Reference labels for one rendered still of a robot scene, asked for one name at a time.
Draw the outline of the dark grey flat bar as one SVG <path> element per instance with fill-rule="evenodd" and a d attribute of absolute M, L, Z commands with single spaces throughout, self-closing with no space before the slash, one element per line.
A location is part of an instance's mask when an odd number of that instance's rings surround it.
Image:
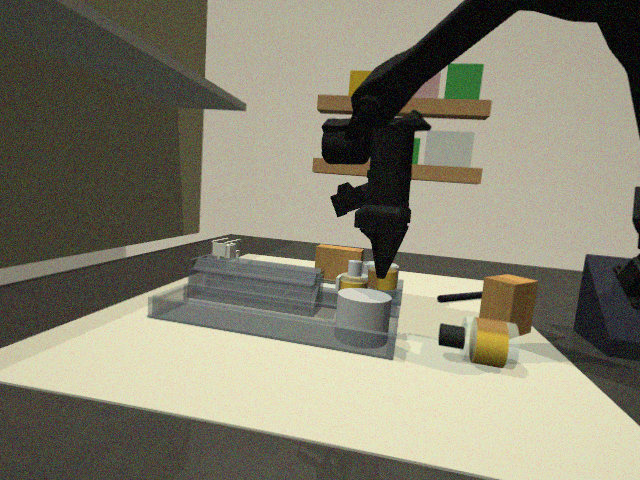
<path fill-rule="evenodd" d="M 438 302 L 450 302 L 450 301 L 460 301 L 460 300 L 479 299 L 479 298 L 482 298 L 482 291 L 438 295 L 437 296 L 437 301 Z"/>

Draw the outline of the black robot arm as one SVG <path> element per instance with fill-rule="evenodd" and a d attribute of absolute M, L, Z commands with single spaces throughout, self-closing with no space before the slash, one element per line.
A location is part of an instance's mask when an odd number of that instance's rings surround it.
<path fill-rule="evenodd" d="M 613 55 L 627 71 L 640 139 L 640 0 L 464 0 L 409 50 L 378 65 L 351 96 L 351 119 L 328 119 L 321 154 L 328 164 L 412 165 L 414 133 L 431 129 L 412 109 L 395 118 L 428 80 L 518 10 L 572 22 L 597 22 Z M 344 183 L 330 196 L 337 217 L 373 201 L 372 179 Z M 640 253 L 613 266 L 633 308 L 640 310 Z M 637 306 L 637 305 L 638 306 Z"/>

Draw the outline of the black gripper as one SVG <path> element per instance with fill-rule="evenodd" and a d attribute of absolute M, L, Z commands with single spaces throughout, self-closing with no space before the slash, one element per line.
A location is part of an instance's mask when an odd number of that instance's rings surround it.
<path fill-rule="evenodd" d="M 376 277 L 384 279 L 408 230 L 412 165 L 371 163 L 373 201 L 355 212 L 354 227 L 371 241 Z"/>

